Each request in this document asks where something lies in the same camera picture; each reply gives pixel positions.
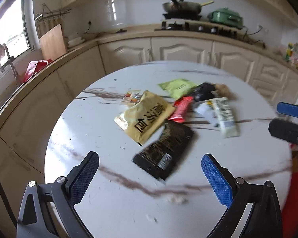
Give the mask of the round white marble table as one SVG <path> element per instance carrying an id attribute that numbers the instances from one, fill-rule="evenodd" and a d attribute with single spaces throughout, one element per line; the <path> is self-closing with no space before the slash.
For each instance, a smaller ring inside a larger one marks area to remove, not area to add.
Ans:
<path id="1" fill-rule="evenodd" d="M 145 140 L 174 104 L 162 84 L 177 79 L 226 85 L 228 118 L 215 126 L 189 110 L 182 125 L 164 120 Z M 206 237 L 226 207 L 202 172 L 204 154 L 250 184 L 272 182 L 285 204 L 291 154 L 269 134 L 275 115 L 253 87 L 223 70 L 181 61 L 126 67 L 76 88 L 49 138 L 45 181 L 96 152 L 100 166 L 75 205 L 94 237 Z"/>

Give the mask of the red plastic stool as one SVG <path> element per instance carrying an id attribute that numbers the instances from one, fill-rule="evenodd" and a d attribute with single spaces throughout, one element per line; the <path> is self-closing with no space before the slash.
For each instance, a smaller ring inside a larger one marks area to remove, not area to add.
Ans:
<path id="1" fill-rule="evenodd" d="M 298 172 L 293 173 L 285 205 L 282 209 L 283 237 L 298 233 Z"/>

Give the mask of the yellow soup packet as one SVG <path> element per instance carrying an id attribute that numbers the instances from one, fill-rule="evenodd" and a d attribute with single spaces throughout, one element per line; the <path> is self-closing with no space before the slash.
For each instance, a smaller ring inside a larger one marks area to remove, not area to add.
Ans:
<path id="1" fill-rule="evenodd" d="M 146 90 L 140 102 L 115 117 L 114 122 L 142 146 L 174 111 L 172 103 Z"/>

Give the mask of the black wok with lid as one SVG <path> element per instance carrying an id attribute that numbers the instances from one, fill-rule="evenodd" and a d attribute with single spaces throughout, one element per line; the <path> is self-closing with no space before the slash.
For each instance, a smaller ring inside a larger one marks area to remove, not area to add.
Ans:
<path id="1" fill-rule="evenodd" d="M 208 1 L 206 3 L 196 3 L 184 0 L 170 0 L 170 2 L 163 3 L 163 9 L 166 13 L 180 13 L 189 12 L 193 14 L 199 14 L 202 8 L 213 4 L 214 1 Z"/>

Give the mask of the light green snack packet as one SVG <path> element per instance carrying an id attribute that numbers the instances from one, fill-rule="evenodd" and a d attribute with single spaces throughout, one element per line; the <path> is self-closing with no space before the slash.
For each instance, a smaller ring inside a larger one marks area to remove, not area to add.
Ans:
<path id="1" fill-rule="evenodd" d="M 175 79 L 172 81 L 159 83 L 158 86 L 169 94 L 175 100 L 189 94 L 196 84 L 186 79 Z"/>

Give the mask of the brown paper ball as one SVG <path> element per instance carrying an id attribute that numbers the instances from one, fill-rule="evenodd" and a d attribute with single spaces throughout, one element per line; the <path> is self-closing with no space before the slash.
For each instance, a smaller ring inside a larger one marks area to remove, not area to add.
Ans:
<path id="1" fill-rule="evenodd" d="M 217 97 L 231 97 L 231 91 L 225 84 L 214 84 L 214 87 L 216 89 Z"/>

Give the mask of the red snack bar wrapper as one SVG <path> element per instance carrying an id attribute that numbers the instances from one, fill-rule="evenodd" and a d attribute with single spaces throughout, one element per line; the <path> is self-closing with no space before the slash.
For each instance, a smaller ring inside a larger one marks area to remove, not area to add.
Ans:
<path id="1" fill-rule="evenodd" d="M 185 96 L 174 102 L 175 111 L 168 118 L 168 120 L 175 121 L 176 123 L 184 123 L 186 113 L 193 102 L 192 96 Z"/>

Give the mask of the white yellow snack packet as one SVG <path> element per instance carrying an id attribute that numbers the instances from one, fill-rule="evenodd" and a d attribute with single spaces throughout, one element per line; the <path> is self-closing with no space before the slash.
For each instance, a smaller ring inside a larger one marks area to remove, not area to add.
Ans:
<path id="1" fill-rule="evenodd" d="M 197 114 L 202 115 L 213 127 L 219 126 L 219 121 L 217 120 L 215 110 L 207 102 L 195 106 L 193 108 L 193 111 Z"/>

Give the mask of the strawberry jelly stick packet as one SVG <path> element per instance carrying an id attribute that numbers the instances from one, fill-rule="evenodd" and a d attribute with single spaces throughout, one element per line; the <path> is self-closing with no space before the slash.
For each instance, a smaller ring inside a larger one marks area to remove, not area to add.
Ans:
<path id="1" fill-rule="evenodd" d="M 141 90 L 129 90 L 120 102 L 121 105 L 133 106 L 140 102 L 142 97 Z"/>

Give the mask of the lower cream base cabinets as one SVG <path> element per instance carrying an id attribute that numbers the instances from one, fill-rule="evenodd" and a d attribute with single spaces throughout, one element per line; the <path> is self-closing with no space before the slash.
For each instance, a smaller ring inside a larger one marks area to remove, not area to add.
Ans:
<path id="1" fill-rule="evenodd" d="M 226 84 L 230 107 L 241 132 L 222 139 L 218 128 L 190 113 L 194 131 L 187 157 L 165 183 L 134 165 L 140 150 L 114 122 L 125 108 L 128 90 L 149 90 L 167 99 L 159 83 L 187 79 Z M 30 92 L 0 121 L 0 181 L 17 211 L 30 180 L 43 182 L 67 174 L 89 151 L 100 156 L 99 178 L 107 192 L 163 199 L 207 195 L 200 158 L 212 153 L 234 174 L 254 183 L 271 180 L 279 201 L 290 185 L 286 143 L 268 133 L 277 102 L 295 102 L 298 71 L 265 54 L 219 41 L 153 37 L 85 45 L 40 71 Z"/>

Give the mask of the red plastic basket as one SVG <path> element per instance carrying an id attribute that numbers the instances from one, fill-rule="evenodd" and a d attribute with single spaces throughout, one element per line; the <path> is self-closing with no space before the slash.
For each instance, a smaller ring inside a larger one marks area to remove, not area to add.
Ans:
<path id="1" fill-rule="evenodd" d="M 28 64 L 27 70 L 24 74 L 22 82 L 27 82 L 33 75 L 41 71 L 43 68 L 45 68 L 48 64 L 52 62 L 51 59 L 48 60 L 38 60 L 38 61 L 31 61 Z"/>

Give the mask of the black snack packet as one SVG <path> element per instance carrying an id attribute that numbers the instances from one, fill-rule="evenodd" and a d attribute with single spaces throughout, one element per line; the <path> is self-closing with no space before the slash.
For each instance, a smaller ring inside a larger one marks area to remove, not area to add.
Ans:
<path id="1" fill-rule="evenodd" d="M 166 120 L 156 141 L 133 156 L 133 163 L 155 179 L 166 180 L 185 154 L 194 132 L 188 126 Z"/>

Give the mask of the wooden cutting board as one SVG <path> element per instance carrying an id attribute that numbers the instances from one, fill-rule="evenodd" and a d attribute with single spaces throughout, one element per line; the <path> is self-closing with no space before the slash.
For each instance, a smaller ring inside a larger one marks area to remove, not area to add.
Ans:
<path id="1" fill-rule="evenodd" d="M 44 60 L 52 61 L 67 53 L 67 46 L 64 42 L 61 24 L 58 24 L 40 39 L 40 48 Z"/>

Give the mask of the green white snack wrapper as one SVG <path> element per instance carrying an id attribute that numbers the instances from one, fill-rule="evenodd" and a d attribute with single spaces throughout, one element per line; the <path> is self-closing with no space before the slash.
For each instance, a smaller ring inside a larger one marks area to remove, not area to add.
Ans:
<path id="1" fill-rule="evenodd" d="M 223 138 L 232 138 L 240 135 L 235 123 L 235 118 L 226 97 L 213 98 L 210 100 L 215 110 L 220 132 Z"/>

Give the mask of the black plastic bag ball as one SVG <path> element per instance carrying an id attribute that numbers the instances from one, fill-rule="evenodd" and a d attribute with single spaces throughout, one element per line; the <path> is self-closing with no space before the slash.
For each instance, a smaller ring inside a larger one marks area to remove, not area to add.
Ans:
<path id="1" fill-rule="evenodd" d="M 204 82 L 193 88 L 187 96 L 193 97 L 195 102 L 207 101 L 217 96 L 217 89 L 214 84 Z"/>

